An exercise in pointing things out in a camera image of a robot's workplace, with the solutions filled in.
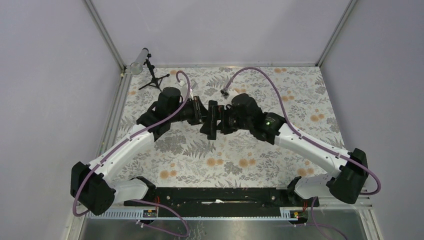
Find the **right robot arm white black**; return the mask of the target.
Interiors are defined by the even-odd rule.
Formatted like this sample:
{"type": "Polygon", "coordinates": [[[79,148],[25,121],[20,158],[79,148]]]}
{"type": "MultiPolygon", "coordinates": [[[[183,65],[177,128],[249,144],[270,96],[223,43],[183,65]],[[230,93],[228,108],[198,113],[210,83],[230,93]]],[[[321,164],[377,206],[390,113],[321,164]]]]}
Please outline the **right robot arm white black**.
{"type": "Polygon", "coordinates": [[[227,105],[210,100],[207,111],[200,132],[209,140],[215,140],[217,133],[247,130],[257,140],[293,151],[325,170],[313,177],[295,177],[289,183],[286,198],[291,205],[299,206],[314,197],[334,197],[354,204],[362,194],[369,174],[366,153],[361,149],[337,148],[295,129],[284,117],[263,112],[246,93],[235,96],[227,105]]]}

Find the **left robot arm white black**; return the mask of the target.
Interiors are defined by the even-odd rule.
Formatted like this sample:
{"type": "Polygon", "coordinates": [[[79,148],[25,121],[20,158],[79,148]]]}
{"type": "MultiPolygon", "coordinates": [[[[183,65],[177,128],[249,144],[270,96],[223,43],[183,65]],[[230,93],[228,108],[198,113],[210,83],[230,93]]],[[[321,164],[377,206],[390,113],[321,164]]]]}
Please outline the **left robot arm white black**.
{"type": "Polygon", "coordinates": [[[166,87],[129,132],[114,146],[87,164],[77,162],[71,170],[70,194],[94,215],[101,215],[113,204],[138,200],[148,206],[155,200],[153,184],[145,177],[113,182],[118,173],[143,150],[148,150],[175,122],[199,125],[208,111],[199,96],[182,96],[179,89],[166,87]]]}

